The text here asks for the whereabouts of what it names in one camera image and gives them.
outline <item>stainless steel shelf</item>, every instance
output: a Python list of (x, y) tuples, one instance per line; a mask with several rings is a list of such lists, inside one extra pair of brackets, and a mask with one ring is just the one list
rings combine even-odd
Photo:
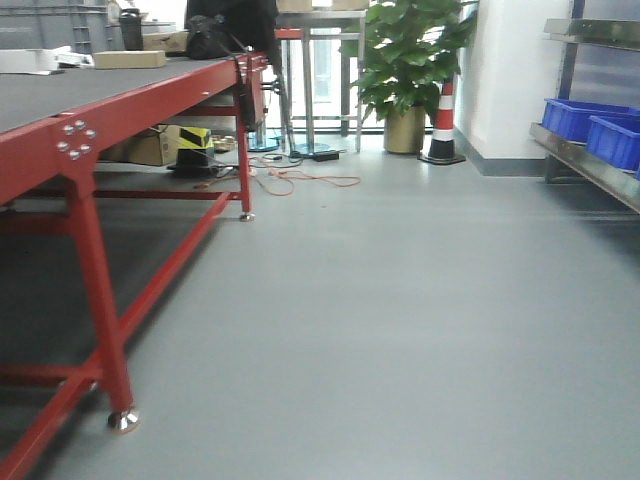
[(609, 165), (587, 152), (582, 145), (569, 142), (537, 123), (531, 124), (530, 133), (554, 158), (640, 213), (640, 181), (633, 175)]
[(548, 19), (553, 40), (640, 51), (640, 22), (626, 20)]

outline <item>red metal table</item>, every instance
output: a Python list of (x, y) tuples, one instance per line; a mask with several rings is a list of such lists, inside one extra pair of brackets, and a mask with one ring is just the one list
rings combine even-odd
[[(243, 78), (262, 112), (260, 72), (264, 55), (239, 56)], [(186, 262), (220, 213), (239, 200), (241, 220), (251, 220), (249, 164), (238, 96), (233, 105), (199, 105), (234, 88), (231, 59), (171, 59), (155, 70), (68, 70), (65, 74), (0, 76), (0, 205), (50, 179), (64, 179), (66, 212), (0, 215), (0, 232), (71, 235), (96, 332), (97, 348), (80, 365), (0, 364), (0, 383), (44, 386), (55, 394), (0, 463), (0, 479), (28, 472), (82, 396), (93, 386), (109, 396), (109, 426), (127, 432), (138, 424), (123, 351), (126, 340)], [(110, 191), (96, 188), (99, 152), (176, 114), (234, 116), (238, 139), (237, 191)], [(159, 267), (135, 301), (118, 317), (95, 198), (144, 197), (211, 201), (210, 207)]]

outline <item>baseboard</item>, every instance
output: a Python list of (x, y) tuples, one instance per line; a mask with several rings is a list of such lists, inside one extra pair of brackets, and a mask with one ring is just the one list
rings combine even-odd
[(542, 177), (544, 158), (484, 158), (458, 130), (454, 130), (456, 151), (465, 155), (486, 177)]

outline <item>black cone base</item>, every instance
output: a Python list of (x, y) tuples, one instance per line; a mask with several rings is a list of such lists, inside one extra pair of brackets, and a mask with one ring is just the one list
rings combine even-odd
[(453, 165), (454, 163), (464, 162), (466, 158), (463, 155), (456, 155), (453, 140), (431, 140), (429, 155), (425, 156), (420, 152), (418, 160), (434, 165)]
[(201, 150), (181, 149), (176, 163), (167, 168), (173, 170), (177, 177), (215, 176), (219, 168), (213, 156), (213, 147)]

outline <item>traffic cone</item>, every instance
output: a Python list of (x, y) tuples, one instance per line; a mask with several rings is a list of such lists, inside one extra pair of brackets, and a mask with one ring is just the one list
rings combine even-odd
[(436, 124), (433, 127), (429, 155), (422, 152), (418, 154), (418, 160), (434, 165), (453, 165), (464, 162), (463, 155), (456, 154), (453, 141), (453, 80), (448, 79), (442, 84), (442, 94), (436, 114)]

